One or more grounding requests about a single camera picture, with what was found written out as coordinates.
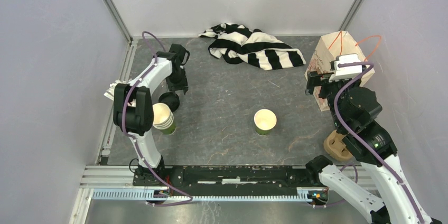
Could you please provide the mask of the black plastic cup lid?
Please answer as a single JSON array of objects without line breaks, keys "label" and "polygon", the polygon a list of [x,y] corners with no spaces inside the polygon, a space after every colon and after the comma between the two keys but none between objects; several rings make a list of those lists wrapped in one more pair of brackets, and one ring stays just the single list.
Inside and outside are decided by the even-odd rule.
[{"label": "black plastic cup lid", "polygon": [[180,106],[180,98],[175,92],[165,92],[160,95],[158,101],[166,104],[171,112],[175,112]]}]

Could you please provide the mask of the green paper coffee cup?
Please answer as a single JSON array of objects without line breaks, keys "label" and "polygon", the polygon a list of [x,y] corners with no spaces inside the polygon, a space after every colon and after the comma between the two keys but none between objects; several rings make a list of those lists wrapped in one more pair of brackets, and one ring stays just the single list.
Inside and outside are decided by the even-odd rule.
[{"label": "green paper coffee cup", "polygon": [[277,117],[269,109],[260,109],[254,114],[255,131],[258,135],[268,135],[277,124]]}]

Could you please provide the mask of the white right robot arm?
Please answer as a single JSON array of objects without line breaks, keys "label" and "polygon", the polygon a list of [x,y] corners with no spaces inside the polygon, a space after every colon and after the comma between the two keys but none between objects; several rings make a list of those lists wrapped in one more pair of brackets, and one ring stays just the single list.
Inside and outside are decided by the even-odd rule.
[{"label": "white right robot arm", "polygon": [[390,134],[376,122],[382,111],[375,92],[361,86],[360,77],[331,80],[330,73],[307,74],[306,93],[320,87],[329,103],[336,132],[352,156],[369,173],[379,196],[348,179],[326,157],[306,165],[308,184],[323,184],[357,209],[368,223],[437,223],[416,199],[406,181],[397,147]]}]

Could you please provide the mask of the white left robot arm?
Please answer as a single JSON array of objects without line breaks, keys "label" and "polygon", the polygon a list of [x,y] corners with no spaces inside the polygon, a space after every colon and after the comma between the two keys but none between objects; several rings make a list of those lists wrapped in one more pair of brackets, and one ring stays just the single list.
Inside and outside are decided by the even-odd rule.
[{"label": "white left robot arm", "polygon": [[178,91],[189,89],[185,64],[190,52],[180,44],[155,54],[147,68],[129,83],[117,82],[113,91],[113,122],[130,139],[137,154],[136,176],[152,185],[166,182],[166,171],[152,129],[172,134],[173,111],[178,109]]}]

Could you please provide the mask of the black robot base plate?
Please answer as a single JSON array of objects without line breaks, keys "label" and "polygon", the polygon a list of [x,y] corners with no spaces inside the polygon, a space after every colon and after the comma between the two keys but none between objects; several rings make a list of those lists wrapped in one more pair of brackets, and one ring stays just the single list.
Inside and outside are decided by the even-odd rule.
[{"label": "black robot base plate", "polygon": [[164,166],[152,174],[138,165],[133,185],[164,187],[174,196],[294,195],[297,188],[322,188],[303,166]]}]

